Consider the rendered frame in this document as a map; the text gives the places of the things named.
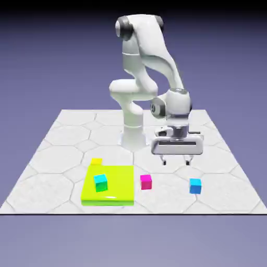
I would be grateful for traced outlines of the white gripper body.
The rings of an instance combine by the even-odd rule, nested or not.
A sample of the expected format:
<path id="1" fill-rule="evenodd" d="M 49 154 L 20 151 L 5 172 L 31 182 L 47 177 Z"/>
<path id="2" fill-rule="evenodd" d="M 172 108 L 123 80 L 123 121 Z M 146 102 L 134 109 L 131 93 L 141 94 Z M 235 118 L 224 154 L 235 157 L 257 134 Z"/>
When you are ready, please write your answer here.
<path id="1" fill-rule="evenodd" d="M 200 155 L 203 153 L 203 135 L 189 134 L 184 138 L 156 137 L 151 153 L 157 155 Z"/>

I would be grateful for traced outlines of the small blue cube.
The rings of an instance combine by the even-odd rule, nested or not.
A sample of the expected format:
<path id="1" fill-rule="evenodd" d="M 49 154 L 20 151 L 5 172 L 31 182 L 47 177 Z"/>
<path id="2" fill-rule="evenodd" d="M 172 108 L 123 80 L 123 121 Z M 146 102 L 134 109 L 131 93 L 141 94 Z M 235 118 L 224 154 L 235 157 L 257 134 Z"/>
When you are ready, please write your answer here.
<path id="1" fill-rule="evenodd" d="M 197 194 L 197 195 L 199 195 L 201 193 L 201 190 L 202 190 L 202 182 L 201 182 L 201 179 L 191 178 L 189 180 L 189 182 L 190 182 L 189 192 L 191 194 Z"/>

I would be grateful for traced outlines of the small magenta cube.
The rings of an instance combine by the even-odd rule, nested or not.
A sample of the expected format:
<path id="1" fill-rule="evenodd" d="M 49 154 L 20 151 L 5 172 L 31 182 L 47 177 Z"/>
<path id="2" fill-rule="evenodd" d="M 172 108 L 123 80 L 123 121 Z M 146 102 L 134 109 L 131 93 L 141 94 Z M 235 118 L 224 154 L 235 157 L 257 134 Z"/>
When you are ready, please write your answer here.
<path id="1" fill-rule="evenodd" d="M 141 189 L 150 190 L 152 189 L 152 177 L 150 174 L 140 176 Z"/>

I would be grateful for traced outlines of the small teal cube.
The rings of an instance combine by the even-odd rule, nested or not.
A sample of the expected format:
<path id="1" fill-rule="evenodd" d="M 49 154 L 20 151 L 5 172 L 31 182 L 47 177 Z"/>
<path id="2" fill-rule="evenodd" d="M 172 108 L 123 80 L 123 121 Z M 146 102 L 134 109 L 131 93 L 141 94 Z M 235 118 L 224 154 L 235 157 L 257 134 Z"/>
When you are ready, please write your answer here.
<path id="1" fill-rule="evenodd" d="M 108 189 L 106 175 L 105 174 L 95 175 L 94 184 L 96 192 L 106 191 Z"/>

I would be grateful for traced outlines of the large lime green box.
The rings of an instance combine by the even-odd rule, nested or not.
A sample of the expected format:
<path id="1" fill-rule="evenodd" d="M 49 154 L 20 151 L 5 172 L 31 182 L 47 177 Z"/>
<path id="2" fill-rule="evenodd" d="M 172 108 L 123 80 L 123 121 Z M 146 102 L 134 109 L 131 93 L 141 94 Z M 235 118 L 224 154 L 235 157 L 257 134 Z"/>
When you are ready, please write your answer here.
<path id="1" fill-rule="evenodd" d="M 96 192 L 94 176 L 105 174 L 108 189 Z M 132 165 L 89 165 L 81 192 L 84 206 L 131 206 L 134 204 L 134 167 Z"/>

